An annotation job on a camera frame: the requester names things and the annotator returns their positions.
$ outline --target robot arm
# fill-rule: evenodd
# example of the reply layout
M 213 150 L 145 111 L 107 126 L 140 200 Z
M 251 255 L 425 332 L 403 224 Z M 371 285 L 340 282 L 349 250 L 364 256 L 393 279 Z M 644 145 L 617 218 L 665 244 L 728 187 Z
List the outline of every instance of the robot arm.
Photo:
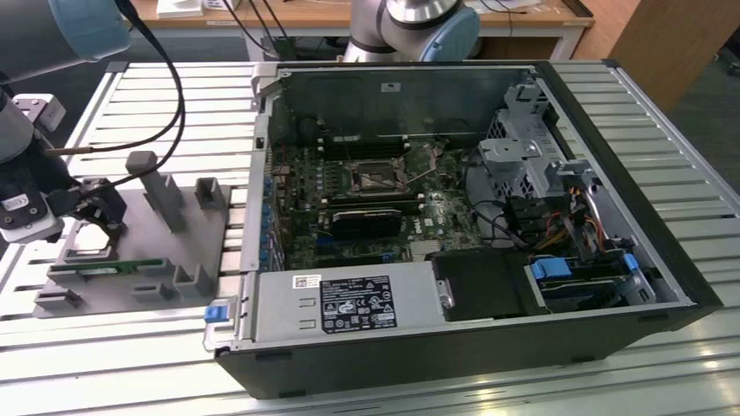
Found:
M 345 62 L 461 61 L 480 18 L 463 0 L 353 0 Z
M 3 0 L 0 85 L 125 50 L 129 35 L 113 1 Z M 48 157 L 43 133 L 0 89 L 0 234 L 5 241 L 53 240 L 61 215 L 85 218 L 107 231 L 120 225 L 125 205 L 111 190 L 81 201 L 77 182 L 59 157 Z

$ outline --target blue tab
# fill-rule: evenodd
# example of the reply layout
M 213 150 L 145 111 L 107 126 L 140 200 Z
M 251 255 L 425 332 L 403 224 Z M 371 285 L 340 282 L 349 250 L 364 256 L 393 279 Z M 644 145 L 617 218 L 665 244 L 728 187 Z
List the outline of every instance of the blue tab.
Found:
M 544 277 L 572 276 L 571 267 L 563 257 L 541 258 L 535 264 L 543 268 Z
M 532 269 L 532 276 L 535 276 L 535 280 L 540 280 L 544 278 L 543 266 L 535 263 L 529 266 L 529 269 Z
M 640 265 L 637 264 L 637 259 L 635 258 L 635 256 L 628 253 L 624 255 L 623 260 L 624 264 L 627 264 L 627 267 L 629 268 L 629 271 L 637 271 Z
M 204 315 L 205 323 L 228 322 L 229 321 L 229 306 L 208 306 Z

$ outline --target sticker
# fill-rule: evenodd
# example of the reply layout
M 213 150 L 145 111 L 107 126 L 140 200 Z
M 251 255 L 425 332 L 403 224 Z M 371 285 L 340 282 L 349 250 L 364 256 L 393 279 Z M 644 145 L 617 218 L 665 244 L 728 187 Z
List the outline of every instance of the sticker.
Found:
M 28 199 L 28 195 L 23 193 L 21 195 L 17 195 L 12 198 L 5 199 L 3 201 L 3 208 L 5 211 L 9 212 L 9 211 L 20 210 L 29 203 L 31 201 Z
M 316 289 L 321 282 L 321 275 L 299 275 L 292 277 L 293 289 Z
M 209 20 L 205 22 L 205 26 L 236 26 L 236 22 L 232 20 Z
M 103 268 L 103 269 L 89 269 L 89 270 L 77 270 L 83 276 L 97 276 L 97 275 L 116 275 L 117 270 L 112 268 Z
M 401 83 L 400 82 L 384 82 L 380 84 L 380 92 L 381 93 L 400 93 L 401 92 Z
M 321 329 L 327 334 L 397 326 L 388 276 L 325 280 L 320 287 Z

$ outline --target black cable cord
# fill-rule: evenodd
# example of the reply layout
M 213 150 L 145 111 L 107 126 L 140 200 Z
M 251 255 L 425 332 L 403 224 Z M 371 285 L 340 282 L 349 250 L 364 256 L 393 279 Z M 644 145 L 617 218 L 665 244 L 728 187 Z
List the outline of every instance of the black cable cord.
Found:
M 259 12 L 257 6 L 255 5 L 255 0 L 248 0 L 248 1 L 252 6 L 252 9 L 255 10 L 255 15 L 257 16 L 259 24 L 263 26 L 263 30 L 265 31 L 267 38 L 269 39 L 269 44 L 273 45 L 275 53 L 277 54 L 277 56 L 280 56 L 280 51 L 277 50 L 277 44 L 275 43 L 273 35 L 272 33 L 269 33 L 269 28 L 267 27 L 265 19 L 263 19 L 263 14 Z
M 88 198 L 88 197 L 93 196 L 95 194 L 97 194 L 97 193 L 100 193 L 100 192 L 103 192 L 103 191 L 105 191 L 111 188 L 115 188 L 116 186 L 123 185 L 124 183 L 131 182 L 135 179 L 141 178 L 143 176 L 148 175 L 149 173 L 156 172 L 164 166 L 164 164 L 167 163 L 167 161 L 172 157 L 172 154 L 175 153 L 175 150 L 177 149 L 180 140 L 183 139 L 183 133 L 184 133 L 184 130 L 185 130 L 185 118 L 187 118 L 185 95 L 183 94 L 183 83 L 181 83 L 181 80 L 180 80 L 180 75 L 179 75 L 177 69 L 175 68 L 175 64 L 172 63 L 172 60 L 171 60 L 168 54 L 167 54 L 167 51 L 161 47 L 160 41 L 157 40 L 152 31 L 147 27 L 144 21 L 139 17 L 139 13 L 136 12 L 135 6 L 131 4 L 131 0 L 116 0 L 116 6 L 117 6 L 119 11 L 124 15 L 124 17 L 128 19 L 131 24 L 136 27 L 136 29 L 139 30 L 139 32 L 141 33 L 141 35 L 144 36 L 144 38 L 147 39 L 147 41 L 149 42 L 152 47 L 156 49 L 157 53 L 161 56 L 161 59 L 167 63 L 167 66 L 169 68 L 169 72 L 172 73 L 172 80 L 175 81 L 175 87 L 177 89 L 177 96 L 179 97 L 177 97 L 177 112 L 176 112 L 173 121 L 171 122 L 171 124 L 168 126 L 171 128 L 171 126 L 175 125 L 175 122 L 177 122 L 177 119 L 179 119 L 179 128 L 177 128 L 177 134 L 176 134 L 175 139 L 172 141 L 172 145 L 169 146 L 169 150 L 167 151 L 167 153 L 164 154 L 164 156 L 161 157 L 160 161 L 157 162 L 157 164 L 155 166 L 152 166 L 149 169 L 145 169 L 145 170 L 143 170 L 141 172 L 139 172 L 133 175 L 129 175 L 129 176 L 124 177 L 123 179 L 119 179 L 113 182 L 109 182 L 108 184 L 95 188 L 89 192 L 83 193 L 80 195 L 80 198 Z
M 272 15 L 272 17 L 275 19 L 275 23 L 277 23 L 277 27 L 280 28 L 280 32 L 283 33 L 283 39 L 285 40 L 285 42 L 288 43 L 288 46 L 291 47 L 292 55 L 297 59 L 299 52 L 296 51 L 296 48 L 292 45 L 291 38 L 288 37 L 288 34 L 285 33 L 285 28 L 283 27 L 283 24 L 280 23 L 280 19 L 277 18 L 277 15 L 275 14 L 273 6 L 269 5 L 269 2 L 267 0 L 263 0 L 263 3 L 265 3 L 267 10 L 269 11 L 269 14 Z
M 139 17 L 136 8 L 131 4 L 131 0 L 115 0 L 115 1 L 116 1 L 116 6 L 119 11 L 131 22 L 129 31 L 133 28 L 139 29 L 139 32 L 141 33 L 144 39 L 149 42 L 149 44 L 153 46 L 157 53 L 160 54 L 161 58 L 168 63 L 169 72 L 172 73 L 172 80 L 175 81 L 175 87 L 179 93 L 177 108 L 175 110 L 175 114 L 172 115 L 172 120 L 169 121 L 167 126 L 164 126 L 161 130 L 152 137 L 147 139 L 132 141 L 131 143 L 125 143 L 123 145 L 107 146 L 107 147 L 72 147 L 72 148 L 48 149 L 47 151 L 44 151 L 44 154 L 47 154 L 47 156 L 115 152 L 119 150 L 133 149 L 135 147 L 149 144 L 155 142 L 164 134 L 167 134 L 169 130 L 172 130 L 172 128 L 175 127 L 175 124 L 177 123 L 177 120 L 181 117 L 181 113 L 185 111 L 185 96 L 183 95 L 183 86 L 180 83 L 179 73 L 177 73 L 177 70 L 175 69 L 175 65 L 172 64 L 172 61 L 169 60 L 167 52 L 161 47 L 160 41 L 157 40 L 156 36 L 149 30 L 149 27 L 145 25 L 144 21 Z
M 233 18 L 233 21 L 236 22 L 236 24 L 240 26 L 241 31 L 244 32 L 244 36 L 249 39 L 249 41 L 252 43 L 255 43 L 255 45 L 263 50 L 263 52 L 265 52 L 265 54 L 275 58 L 275 59 L 280 59 L 280 56 L 273 55 L 272 51 L 265 48 L 260 42 L 257 42 L 257 39 L 255 39 L 255 37 L 249 34 L 249 32 L 247 31 L 247 28 L 244 27 L 244 23 L 241 23 L 240 18 L 236 16 L 236 12 L 233 11 L 233 8 L 231 7 L 231 4 L 227 0 L 221 0 L 221 3 L 224 5 L 224 7 L 227 8 L 227 10 L 229 11 L 231 17 Z
M 485 9 L 488 9 L 489 11 L 495 12 L 495 13 L 505 13 L 507 14 L 507 18 L 509 19 L 509 42 L 507 43 L 507 49 L 504 51 L 504 55 L 507 57 L 509 57 L 509 44 L 511 44 L 511 38 L 513 37 L 513 20 L 511 19 L 511 15 L 525 15 L 527 12 L 525 11 L 511 11 L 509 6 L 507 6 L 504 3 L 500 2 L 500 0 L 493 0 L 500 7 L 503 7 L 507 11 L 503 10 L 496 10 L 493 7 L 491 7 L 488 5 L 488 3 L 485 2 L 485 0 L 481 0 L 481 4 L 485 7 Z

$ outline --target green circuit board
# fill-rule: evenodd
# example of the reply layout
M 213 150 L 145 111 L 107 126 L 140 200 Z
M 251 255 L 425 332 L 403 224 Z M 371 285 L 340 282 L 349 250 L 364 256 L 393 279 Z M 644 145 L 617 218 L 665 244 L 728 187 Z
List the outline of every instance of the green circuit board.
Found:
M 389 162 L 375 159 L 329 161 L 321 159 L 315 148 L 287 146 L 277 149 L 273 166 L 275 172 L 283 174 L 277 179 L 277 200 L 287 270 L 323 267 L 325 261 L 363 257 L 383 263 L 411 262 L 416 254 L 412 242 L 427 242 L 440 250 L 481 245 L 480 230 L 465 214 L 469 212 L 465 194 L 457 189 L 460 160 L 469 149 L 445 152 L 433 139 L 411 140 L 409 143 L 411 149 Z M 405 182 L 401 193 L 416 198 L 420 215 L 403 216 L 400 232 L 393 237 L 336 241 L 331 232 L 319 226 L 327 215 L 321 201 L 328 197 L 341 199 L 352 192 L 348 166 L 381 163 L 396 166 L 396 176 Z M 377 192 L 384 191 L 383 178 L 368 178 L 368 181 L 377 182 Z

